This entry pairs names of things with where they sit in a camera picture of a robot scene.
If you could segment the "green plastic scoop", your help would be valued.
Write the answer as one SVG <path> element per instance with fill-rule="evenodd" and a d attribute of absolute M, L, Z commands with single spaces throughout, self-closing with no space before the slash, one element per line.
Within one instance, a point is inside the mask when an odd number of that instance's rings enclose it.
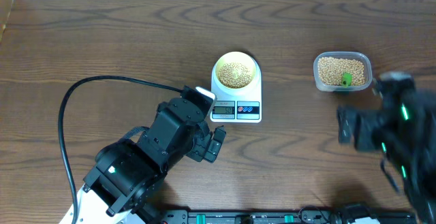
<path fill-rule="evenodd" d="M 347 88 L 352 85 L 352 74 L 348 72 L 344 72 L 341 79 L 341 86 Z"/>

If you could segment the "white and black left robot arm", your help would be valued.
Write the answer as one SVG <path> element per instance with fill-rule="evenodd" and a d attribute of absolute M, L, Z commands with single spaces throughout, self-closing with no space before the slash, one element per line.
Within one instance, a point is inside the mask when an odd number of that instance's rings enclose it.
<path fill-rule="evenodd" d="M 219 154 L 225 129 L 211 131 L 205 121 L 215 101 L 214 94 L 185 93 L 163 102 L 150 127 L 135 127 L 101 149 L 65 221 L 118 223 L 129 214 L 145 223 L 160 221 L 148 200 L 169 170 L 183 157 L 213 163 Z"/>

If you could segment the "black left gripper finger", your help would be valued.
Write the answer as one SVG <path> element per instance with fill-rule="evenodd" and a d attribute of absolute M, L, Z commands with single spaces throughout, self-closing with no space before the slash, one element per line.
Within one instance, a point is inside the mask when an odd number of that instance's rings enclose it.
<path fill-rule="evenodd" d="M 220 150 L 221 150 L 221 142 L 216 140 L 211 140 L 210 144 L 208 145 L 204 153 L 203 159 L 209 163 L 214 163 Z"/>
<path fill-rule="evenodd" d="M 223 143 L 226 137 L 226 130 L 225 127 L 219 126 L 216 127 L 213 133 L 213 140 L 218 142 L 218 143 Z"/>

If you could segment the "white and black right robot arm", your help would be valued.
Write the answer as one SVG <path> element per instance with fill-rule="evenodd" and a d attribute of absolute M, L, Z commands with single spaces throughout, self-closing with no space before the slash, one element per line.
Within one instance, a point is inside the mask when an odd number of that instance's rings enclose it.
<path fill-rule="evenodd" d="M 413 80 L 377 81 L 378 110 L 337 108 L 339 143 L 358 152 L 382 151 L 403 179 L 409 203 L 424 223 L 435 222 L 435 94 Z"/>

